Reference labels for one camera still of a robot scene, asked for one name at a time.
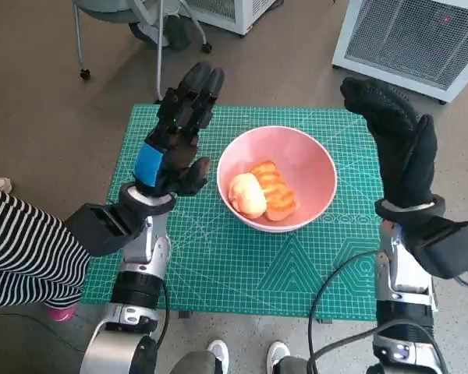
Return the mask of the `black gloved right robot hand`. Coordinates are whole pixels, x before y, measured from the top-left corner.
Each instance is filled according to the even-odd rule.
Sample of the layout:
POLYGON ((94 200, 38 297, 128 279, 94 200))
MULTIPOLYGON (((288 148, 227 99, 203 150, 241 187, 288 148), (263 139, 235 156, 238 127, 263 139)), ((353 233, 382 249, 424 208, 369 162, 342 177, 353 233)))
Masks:
POLYGON ((374 79, 347 77, 340 92, 346 110, 366 120, 376 143, 386 202, 400 209, 433 203, 433 117, 418 114, 404 93, 374 79))

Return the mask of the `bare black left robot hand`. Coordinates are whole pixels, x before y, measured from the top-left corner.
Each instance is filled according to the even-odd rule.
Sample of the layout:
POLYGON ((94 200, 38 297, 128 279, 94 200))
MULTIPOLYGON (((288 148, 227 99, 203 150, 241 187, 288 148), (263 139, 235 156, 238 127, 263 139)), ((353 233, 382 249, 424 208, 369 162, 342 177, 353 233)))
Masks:
POLYGON ((133 170, 136 189, 145 196, 193 196, 206 184, 209 157, 197 157, 199 131, 210 124, 224 82, 222 69, 198 62, 176 88, 169 88, 133 170))

